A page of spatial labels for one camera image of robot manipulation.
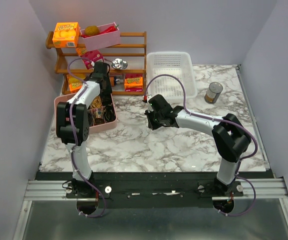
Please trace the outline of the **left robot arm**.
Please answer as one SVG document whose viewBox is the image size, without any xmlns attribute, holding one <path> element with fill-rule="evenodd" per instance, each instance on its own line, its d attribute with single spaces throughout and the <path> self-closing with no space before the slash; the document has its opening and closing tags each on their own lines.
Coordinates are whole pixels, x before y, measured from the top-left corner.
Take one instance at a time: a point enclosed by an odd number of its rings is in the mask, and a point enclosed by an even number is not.
<svg viewBox="0 0 288 240">
<path fill-rule="evenodd" d="M 68 101 L 56 107 L 56 135 L 65 144 L 73 166 L 73 180 L 77 191 L 85 198 L 96 192 L 103 194 L 91 182 L 92 169 L 88 163 L 85 142 L 89 136 L 88 108 L 100 94 L 112 93 L 110 65 L 94 62 L 93 72 L 82 80 L 81 89 Z"/>
</svg>

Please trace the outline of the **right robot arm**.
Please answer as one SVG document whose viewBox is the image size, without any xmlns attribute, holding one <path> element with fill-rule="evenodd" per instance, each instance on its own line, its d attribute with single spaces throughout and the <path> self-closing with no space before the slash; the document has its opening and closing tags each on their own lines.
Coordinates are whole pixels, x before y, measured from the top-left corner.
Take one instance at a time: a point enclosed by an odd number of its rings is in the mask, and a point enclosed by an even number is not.
<svg viewBox="0 0 288 240">
<path fill-rule="evenodd" d="M 188 113 L 182 106 L 171 107 L 160 94 L 150 99 L 144 96 L 143 102 L 147 104 L 145 115 L 151 130 L 161 127 L 184 128 L 213 137 L 221 163 L 212 184 L 212 192 L 220 196 L 229 193 L 236 180 L 241 156 L 252 141 L 242 127 L 237 127 L 241 124 L 237 117 L 229 113 L 215 121 L 209 115 Z"/>
</svg>

